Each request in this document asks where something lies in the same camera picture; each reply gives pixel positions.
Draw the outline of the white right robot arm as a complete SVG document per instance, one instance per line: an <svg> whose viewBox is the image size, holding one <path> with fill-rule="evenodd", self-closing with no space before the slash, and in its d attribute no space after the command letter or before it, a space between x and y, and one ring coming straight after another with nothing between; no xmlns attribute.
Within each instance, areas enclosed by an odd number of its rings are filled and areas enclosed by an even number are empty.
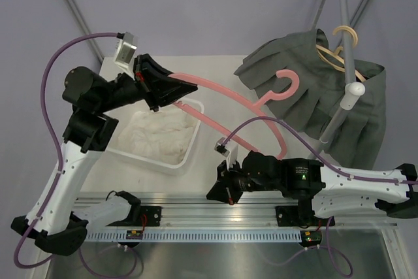
<svg viewBox="0 0 418 279"><path fill-rule="evenodd" d="M389 171L367 171L293 158L279 160L251 151L239 163L223 161L206 198L236 204L243 193L278 191L297 201L289 225L311 226L341 214L375 210L396 219L417 217L415 166L404 163Z"/></svg>

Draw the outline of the white skirt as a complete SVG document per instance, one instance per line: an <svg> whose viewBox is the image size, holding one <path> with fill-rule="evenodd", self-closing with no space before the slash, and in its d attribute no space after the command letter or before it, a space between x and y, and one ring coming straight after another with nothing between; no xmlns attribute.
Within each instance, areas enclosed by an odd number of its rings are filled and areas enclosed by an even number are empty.
<svg viewBox="0 0 418 279"><path fill-rule="evenodd" d="M159 112L138 111L117 139L117 149L177 165L184 159L197 119L173 107Z"/></svg>

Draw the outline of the grey pleated skirt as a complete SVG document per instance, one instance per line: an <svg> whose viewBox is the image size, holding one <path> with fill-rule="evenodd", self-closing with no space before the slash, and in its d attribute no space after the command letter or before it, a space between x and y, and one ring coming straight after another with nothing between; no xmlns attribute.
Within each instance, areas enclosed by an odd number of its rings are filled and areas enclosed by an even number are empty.
<svg viewBox="0 0 418 279"><path fill-rule="evenodd" d="M235 71L258 97L270 90L281 93L288 89L290 80L278 78L276 71L289 69L297 73L297 92L284 101L269 101L266 105L275 117L313 139L319 139L328 126L346 86L344 73L321 60L317 46L329 46L322 30L291 33L258 47ZM344 167L372 169L386 128L386 71L382 65L358 59L355 68L366 79L365 93L324 151Z"/></svg>

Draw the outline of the beige wooden hanger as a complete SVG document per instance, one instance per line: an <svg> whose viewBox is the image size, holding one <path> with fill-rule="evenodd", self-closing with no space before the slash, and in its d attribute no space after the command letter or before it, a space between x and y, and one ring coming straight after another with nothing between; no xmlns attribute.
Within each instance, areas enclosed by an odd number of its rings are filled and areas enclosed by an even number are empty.
<svg viewBox="0 0 418 279"><path fill-rule="evenodd" d="M343 32L343 33L349 33L352 39L352 47L355 48L358 45L359 42L359 37L357 32L350 26L348 25L340 25L338 27L336 27L332 34L336 35L338 32ZM319 44L315 45L315 48L317 50L317 54L319 56L319 58L324 61L325 63L329 64L332 68L334 68L335 70L344 73L345 70L345 61L344 58L340 56L340 53L342 53L344 51L344 47L342 45L339 45L334 51L329 50L328 48L325 48L324 46L321 46ZM327 59L323 53L331 56L333 59L337 60L338 63L340 65L337 65L333 62L331 62L329 59Z"/></svg>

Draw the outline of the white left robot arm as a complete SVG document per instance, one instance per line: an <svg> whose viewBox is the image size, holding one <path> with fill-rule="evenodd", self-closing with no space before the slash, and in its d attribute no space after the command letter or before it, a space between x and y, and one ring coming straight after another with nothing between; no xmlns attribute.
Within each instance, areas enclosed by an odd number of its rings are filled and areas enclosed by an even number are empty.
<svg viewBox="0 0 418 279"><path fill-rule="evenodd" d="M107 116L107 112L139 101L156 112L197 89L197 85L175 78L149 54L134 59L132 74L120 73L113 80L87 67L72 69L65 78L63 99L72 105L73 112L58 146L57 168L33 209L13 219L12 230L32 239L46 253L69 256L92 229L113 223L143 223L140 199L126 191L86 213L77 214L72 209L118 125L118 119Z"/></svg>

